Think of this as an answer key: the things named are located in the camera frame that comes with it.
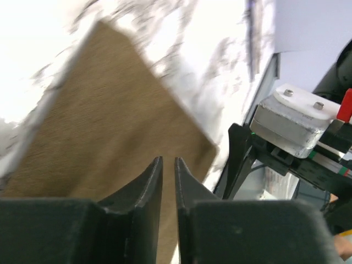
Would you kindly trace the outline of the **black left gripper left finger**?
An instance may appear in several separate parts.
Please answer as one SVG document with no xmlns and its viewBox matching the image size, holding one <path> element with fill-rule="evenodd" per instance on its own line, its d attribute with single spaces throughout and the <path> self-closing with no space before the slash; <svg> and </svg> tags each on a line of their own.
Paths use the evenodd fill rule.
<svg viewBox="0 0 352 264">
<path fill-rule="evenodd" d="M 155 263 L 163 185 L 156 157 L 127 185 L 99 201 L 106 210 L 100 263 Z"/>
</svg>

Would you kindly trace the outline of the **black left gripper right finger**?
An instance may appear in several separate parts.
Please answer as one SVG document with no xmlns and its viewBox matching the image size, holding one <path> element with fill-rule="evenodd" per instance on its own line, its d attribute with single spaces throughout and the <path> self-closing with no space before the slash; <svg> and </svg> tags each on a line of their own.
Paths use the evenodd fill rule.
<svg viewBox="0 0 352 264">
<path fill-rule="evenodd" d="M 181 264 L 193 262 L 190 209 L 195 201 L 216 200 L 217 197 L 198 181 L 180 157 L 174 161 L 175 193 L 178 217 L 178 245 Z"/>
</svg>

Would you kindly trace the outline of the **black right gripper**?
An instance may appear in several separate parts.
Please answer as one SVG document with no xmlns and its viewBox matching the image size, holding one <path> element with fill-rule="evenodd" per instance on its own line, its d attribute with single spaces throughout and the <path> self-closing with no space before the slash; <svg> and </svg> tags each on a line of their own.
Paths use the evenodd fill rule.
<svg viewBox="0 0 352 264">
<path fill-rule="evenodd" d="M 339 198 L 351 198 L 351 161 L 330 159 L 312 150 L 306 158 L 297 158 L 283 141 L 257 121 L 243 126 L 232 124 L 228 130 L 229 155 L 214 194 L 222 200 L 232 200 L 250 174 L 257 159 L 281 175 L 291 173 L 311 185 Z"/>
</svg>

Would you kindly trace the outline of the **brown fabric napkin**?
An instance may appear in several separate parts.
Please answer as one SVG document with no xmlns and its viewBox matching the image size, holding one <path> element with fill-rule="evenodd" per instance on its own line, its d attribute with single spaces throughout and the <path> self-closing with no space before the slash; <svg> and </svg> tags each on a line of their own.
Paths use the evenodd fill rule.
<svg viewBox="0 0 352 264">
<path fill-rule="evenodd" d="M 157 156 L 164 176 L 157 263 L 178 241 L 174 160 L 203 180 L 216 148 L 152 75 L 129 39 L 97 23 L 5 197 L 100 200 Z"/>
</svg>

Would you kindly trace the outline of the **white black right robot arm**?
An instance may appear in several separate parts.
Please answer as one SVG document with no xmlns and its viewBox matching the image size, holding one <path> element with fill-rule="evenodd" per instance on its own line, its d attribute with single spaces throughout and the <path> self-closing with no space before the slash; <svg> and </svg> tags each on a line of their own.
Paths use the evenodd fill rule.
<svg viewBox="0 0 352 264">
<path fill-rule="evenodd" d="M 232 199 L 259 161 L 280 175 L 351 199 L 351 44 L 313 92 L 284 84 L 255 107 L 248 123 L 233 124 L 229 157 L 214 193 Z"/>
</svg>

